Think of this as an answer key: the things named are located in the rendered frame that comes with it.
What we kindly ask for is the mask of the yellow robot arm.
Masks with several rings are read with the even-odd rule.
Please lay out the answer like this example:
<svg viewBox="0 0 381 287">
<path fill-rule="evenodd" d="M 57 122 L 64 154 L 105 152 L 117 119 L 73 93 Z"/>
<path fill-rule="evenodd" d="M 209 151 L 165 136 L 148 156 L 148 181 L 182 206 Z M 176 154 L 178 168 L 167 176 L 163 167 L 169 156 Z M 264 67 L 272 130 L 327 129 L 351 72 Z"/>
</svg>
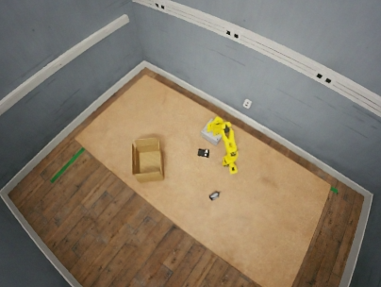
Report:
<svg viewBox="0 0 381 287">
<path fill-rule="evenodd" d="M 223 122 L 223 125 L 221 125 L 222 121 L 223 120 L 216 117 L 214 122 L 207 124 L 207 132 L 210 132 L 212 130 L 213 136 L 215 137 L 222 134 L 224 144 L 225 144 L 225 149 L 226 149 L 226 152 L 228 153 L 226 157 L 228 158 L 228 160 L 233 160 L 238 157 L 237 147 L 235 146 L 235 142 L 234 142 L 233 130 L 230 128 L 231 125 L 229 122 L 228 123 Z M 229 132 L 229 139 L 225 137 L 225 133 L 227 132 Z M 231 143 L 230 146 L 229 146 L 229 143 Z"/>
</svg>

